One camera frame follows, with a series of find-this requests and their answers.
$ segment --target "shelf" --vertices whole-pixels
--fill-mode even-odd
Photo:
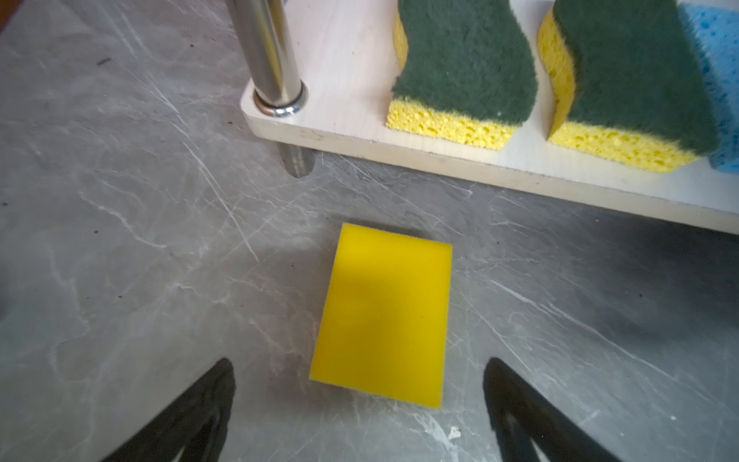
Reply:
[[[506,188],[739,234],[739,176],[706,159],[661,175],[547,143],[554,97],[536,54],[549,1],[512,0],[535,53],[539,92],[531,117],[502,151],[385,127],[400,69],[392,45],[396,0],[293,0],[286,5],[310,96],[298,114],[263,115],[250,82],[241,99],[258,137]],[[732,0],[713,2],[731,7]]]

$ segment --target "shelf leg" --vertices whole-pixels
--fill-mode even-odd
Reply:
[[[300,80],[282,0],[225,0],[254,80],[254,104],[263,114],[287,117],[308,99]],[[287,172],[303,177],[313,169],[313,151],[277,143]]]

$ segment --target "metal ring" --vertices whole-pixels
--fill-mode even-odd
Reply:
[[[300,95],[298,96],[298,99],[283,107],[270,106],[265,103],[264,100],[257,95],[256,90],[254,90],[254,105],[262,114],[270,115],[271,117],[287,117],[288,115],[293,115],[300,109],[303,109],[303,106],[305,106],[307,101],[308,87],[305,86],[303,81],[300,82]]]

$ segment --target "gray marble surface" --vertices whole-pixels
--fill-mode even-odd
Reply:
[[[223,461],[498,461],[491,356],[624,461],[736,460],[736,237],[333,154],[295,180],[247,78],[219,0],[0,35],[0,461],[97,461],[222,356]],[[454,245],[441,411],[307,380],[347,221]]]

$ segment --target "brown object at corner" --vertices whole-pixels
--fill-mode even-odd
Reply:
[[[0,0],[0,33],[22,0]]]

